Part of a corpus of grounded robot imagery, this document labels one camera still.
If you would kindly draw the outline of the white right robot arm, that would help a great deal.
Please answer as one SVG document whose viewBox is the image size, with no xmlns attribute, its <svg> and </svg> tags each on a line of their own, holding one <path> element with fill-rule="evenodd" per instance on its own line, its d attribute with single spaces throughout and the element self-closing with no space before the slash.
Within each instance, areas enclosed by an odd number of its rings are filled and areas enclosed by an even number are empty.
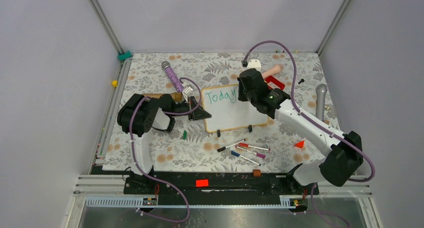
<svg viewBox="0 0 424 228">
<path fill-rule="evenodd" d="M 287 187 L 291 193 L 301 193 L 307 185 L 327 181 L 343 186 L 362 165 L 361 137 L 328 127 L 323 121 L 297 106 L 294 99 L 281 89 L 269 89 L 262 74 L 254 69 L 240 73 L 239 100 L 250 102 L 257 111 L 288 125 L 310 141 L 324 158 L 299 164 L 289 171 Z"/>
</svg>

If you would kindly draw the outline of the yellow framed whiteboard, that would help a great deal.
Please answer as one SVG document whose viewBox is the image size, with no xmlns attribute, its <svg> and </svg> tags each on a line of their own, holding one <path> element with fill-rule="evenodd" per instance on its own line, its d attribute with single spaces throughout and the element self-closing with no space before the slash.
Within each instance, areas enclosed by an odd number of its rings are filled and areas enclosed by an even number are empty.
<svg viewBox="0 0 424 228">
<path fill-rule="evenodd" d="M 208 133 L 264 125 L 268 121 L 268 116 L 258 112 L 250 102 L 238 99 L 237 84 L 204 88 L 201 96 L 203 109 L 211 115 L 204 120 Z"/>
</svg>

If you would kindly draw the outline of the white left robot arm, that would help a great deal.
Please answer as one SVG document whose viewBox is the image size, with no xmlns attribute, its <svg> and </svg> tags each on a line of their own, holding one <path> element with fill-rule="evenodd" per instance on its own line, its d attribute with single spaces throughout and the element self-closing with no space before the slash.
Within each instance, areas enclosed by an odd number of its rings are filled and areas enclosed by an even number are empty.
<svg viewBox="0 0 424 228">
<path fill-rule="evenodd" d="M 130 169 L 139 176 L 135 185 L 142 193 L 150 193 L 155 188 L 154 178 L 146 175 L 154 167 L 150 156 L 150 130 L 172 132 L 176 116 L 187 116 L 189 121 L 212 117 L 194 96 L 184 101 L 181 93 L 133 94 L 118 112 L 117 124 L 130 136 Z"/>
</svg>

